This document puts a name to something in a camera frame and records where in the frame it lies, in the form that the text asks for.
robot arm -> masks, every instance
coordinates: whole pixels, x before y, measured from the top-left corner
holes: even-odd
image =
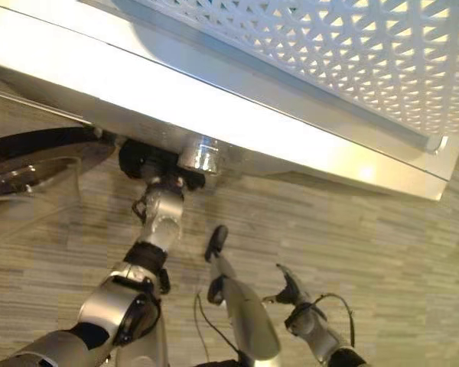
[[[264,298],[264,302],[295,306],[285,321],[288,331],[303,339],[317,361],[324,366],[365,367],[366,362],[352,346],[328,325],[325,314],[311,301],[299,278],[284,265],[277,266],[284,273],[286,286],[276,296]]]
[[[202,174],[180,169],[177,155],[127,141],[119,152],[122,170],[147,183],[133,210],[142,221],[136,243],[86,299],[78,323],[42,336],[0,362],[0,367],[93,367],[117,350],[116,365],[151,362],[168,366],[168,348],[160,307],[170,289],[163,268],[168,249],[179,240],[182,188],[204,185]]]

white perforated panel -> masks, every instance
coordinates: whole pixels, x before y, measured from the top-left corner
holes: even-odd
[[[459,0],[136,0],[423,134],[459,133]]]

silver robot arm segment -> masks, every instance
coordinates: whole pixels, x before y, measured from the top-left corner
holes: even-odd
[[[352,346],[328,325],[325,314],[312,302],[299,278],[284,265],[277,266],[284,273],[286,286],[279,294],[263,301],[295,306],[285,321],[288,331],[303,339],[323,366],[365,367],[366,362]]]
[[[141,235],[87,298],[76,326],[42,336],[1,361],[0,367],[99,366],[117,347],[119,367],[141,361],[167,367],[160,297],[170,285],[163,264],[180,237],[183,202],[181,190],[168,190],[159,180],[148,186],[138,201],[145,215]]]

wire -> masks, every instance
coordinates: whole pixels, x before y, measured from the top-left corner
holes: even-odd
[[[207,359],[207,363],[209,363],[210,361],[210,358],[209,358],[209,351],[207,350],[207,345],[206,345],[206,342],[204,341],[204,337],[202,336],[202,333],[200,332],[200,329],[199,329],[199,322],[197,321],[197,298],[199,297],[199,300],[200,300],[200,295],[199,295],[200,291],[197,292],[196,294],[196,297],[194,297],[194,322],[196,324],[196,329],[197,329],[197,334],[199,334],[199,338],[200,338],[200,341],[202,342],[202,346],[204,347],[204,352],[206,353],[206,359]]]
[[[220,330],[219,330],[217,327],[215,327],[215,326],[209,321],[209,319],[207,319],[206,314],[204,313],[204,310],[203,310],[203,308],[202,308],[202,300],[200,299],[200,292],[198,292],[198,293],[196,294],[196,297],[195,297],[195,300],[194,300],[194,304],[195,304],[195,301],[196,301],[196,300],[199,302],[200,314],[201,314],[202,317],[206,320],[207,324],[208,324],[209,326],[211,326],[211,327],[213,328],[213,330],[216,331],[216,332],[224,339],[224,341],[225,341],[225,342],[226,342],[226,343],[236,352],[236,354],[239,355],[239,350],[234,346],[234,344],[231,343],[230,340],[229,340],[228,338],[226,338],[226,336],[225,336],[222,332],[220,332]]]
[[[353,312],[350,309],[348,303],[345,301],[345,299],[343,297],[341,297],[339,294],[336,294],[336,293],[325,293],[325,294],[322,294],[320,297],[318,297],[317,300],[313,304],[317,304],[321,300],[323,300],[325,298],[329,298],[329,297],[338,298],[339,300],[342,301],[342,304],[347,309],[347,312],[349,314],[349,321],[350,321],[350,345],[353,348],[355,348],[355,325],[353,323],[353,316],[352,316]]]

